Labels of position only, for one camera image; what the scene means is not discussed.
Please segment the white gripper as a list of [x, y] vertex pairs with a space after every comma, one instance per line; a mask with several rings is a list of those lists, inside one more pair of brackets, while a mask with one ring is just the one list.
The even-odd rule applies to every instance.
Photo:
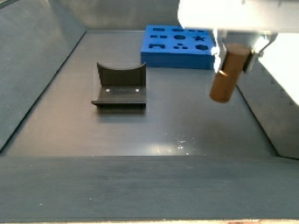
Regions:
[[[251, 44], [243, 72], [250, 73], [278, 32], [299, 32], [299, 0], [180, 0], [178, 20], [183, 28], [219, 28], [230, 31], [259, 31]], [[227, 55], [227, 33], [212, 30], [215, 46], [214, 71], [222, 69]]]

